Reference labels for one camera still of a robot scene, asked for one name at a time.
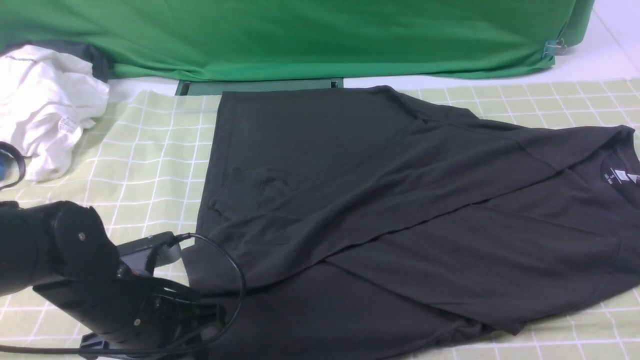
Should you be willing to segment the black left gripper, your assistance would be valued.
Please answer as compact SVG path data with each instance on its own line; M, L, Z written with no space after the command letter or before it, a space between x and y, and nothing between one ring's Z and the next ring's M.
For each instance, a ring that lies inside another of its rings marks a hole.
M107 282L60 280L35 285L34 292L89 333L80 350L160 351L190 346L206 328L223 330L226 310L202 301L185 285L151 276L125 275ZM79 355L85 360L111 355Z

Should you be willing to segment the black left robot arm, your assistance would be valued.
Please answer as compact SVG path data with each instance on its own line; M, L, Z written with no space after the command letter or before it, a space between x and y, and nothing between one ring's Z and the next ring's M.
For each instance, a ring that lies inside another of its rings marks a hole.
M77 348L2 346L3 353L86 360L180 360L227 331L227 312L204 294L154 276L189 238L165 231L116 245L93 207L60 201L1 205L1 295L32 289L89 329Z

